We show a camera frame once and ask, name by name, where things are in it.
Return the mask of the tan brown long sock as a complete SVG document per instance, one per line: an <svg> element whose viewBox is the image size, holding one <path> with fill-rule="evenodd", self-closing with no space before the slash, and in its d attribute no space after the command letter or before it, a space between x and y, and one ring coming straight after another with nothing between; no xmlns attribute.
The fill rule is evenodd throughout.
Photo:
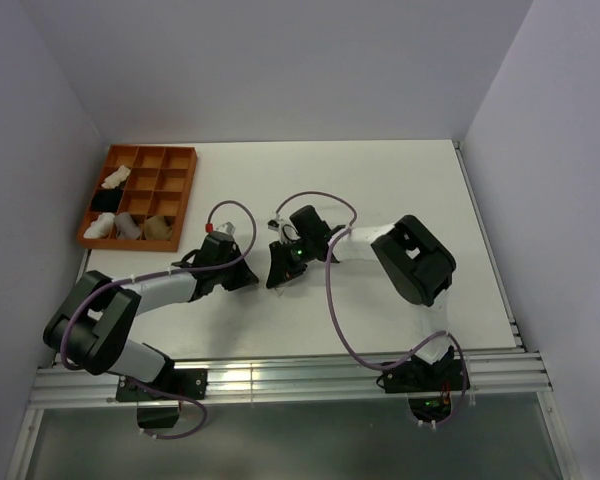
<svg viewBox="0 0 600 480"><path fill-rule="evenodd" d="M152 216L144 223L143 234L149 241L169 241L173 228L164 216Z"/></svg>

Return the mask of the grey sock with red cuff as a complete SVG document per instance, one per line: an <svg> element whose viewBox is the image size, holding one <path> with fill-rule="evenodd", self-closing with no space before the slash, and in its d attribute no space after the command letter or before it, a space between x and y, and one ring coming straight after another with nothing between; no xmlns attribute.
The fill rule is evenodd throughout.
<svg viewBox="0 0 600 480"><path fill-rule="evenodd" d="M138 240L141 238L142 230L129 212L116 215L114 225L118 240Z"/></svg>

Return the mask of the white sock with black stripes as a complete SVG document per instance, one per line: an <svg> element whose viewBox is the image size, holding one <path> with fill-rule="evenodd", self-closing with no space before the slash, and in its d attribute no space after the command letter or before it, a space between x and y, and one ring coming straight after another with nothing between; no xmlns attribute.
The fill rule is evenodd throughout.
<svg viewBox="0 0 600 480"><path fill-rule="evenodd" d="M278 293L279 295L282 295L282 294L285 292L285 290L286 290L288 287L290 287L291 285L292 285L292 282L285 282L285 283L282 283L282 284L280 284L280 285L276 286L276 287L274 288L274 291L275 291L276 293Z"/></svg>

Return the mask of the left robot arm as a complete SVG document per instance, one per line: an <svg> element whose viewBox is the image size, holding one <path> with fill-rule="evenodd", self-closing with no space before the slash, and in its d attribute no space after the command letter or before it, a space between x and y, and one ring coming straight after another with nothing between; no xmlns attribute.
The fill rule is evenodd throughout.
<svg viewBox="0 0 600 480"><path fill-rule="evenodd" d="M173 361L129 339L135 318L197 301L216 286L231 292L257 283L233 236L214 231L164 271L121 280L86 272L46 325L43 341L78 369L131 377L150 398L163 399L175 386Z"/></svg>

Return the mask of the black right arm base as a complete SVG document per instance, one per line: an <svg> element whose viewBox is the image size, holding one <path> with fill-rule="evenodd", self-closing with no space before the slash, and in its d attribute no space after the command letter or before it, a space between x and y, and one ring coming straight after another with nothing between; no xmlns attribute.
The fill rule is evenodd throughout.
<svg viewBox="0 0 600 480"><path fill-rule="evenodd" d="M426 397L409 399L412 415L425 423L446 420L453 412L452 394L466 394L471 387L463 363L448 354L433 365L413 357L405 364L381 373L376 385L386 394L424 394Z"/></svg>

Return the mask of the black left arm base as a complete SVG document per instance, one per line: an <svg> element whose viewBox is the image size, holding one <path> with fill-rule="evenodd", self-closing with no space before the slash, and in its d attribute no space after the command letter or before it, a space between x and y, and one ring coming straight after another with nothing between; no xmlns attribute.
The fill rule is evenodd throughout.
<svg viewBox="0 0 600 480"><path fill-rule="evenodd" d="M208 385L208 370L204 368L175 369L160 382L146 384L129 376L120 376L115 400L134 403L136 423L140 432L159 440L177 440L200 431L208 419L208 410L201 403ZM180 419L184 404L197 407L201 417L188 431L167 433Z"/></svg>

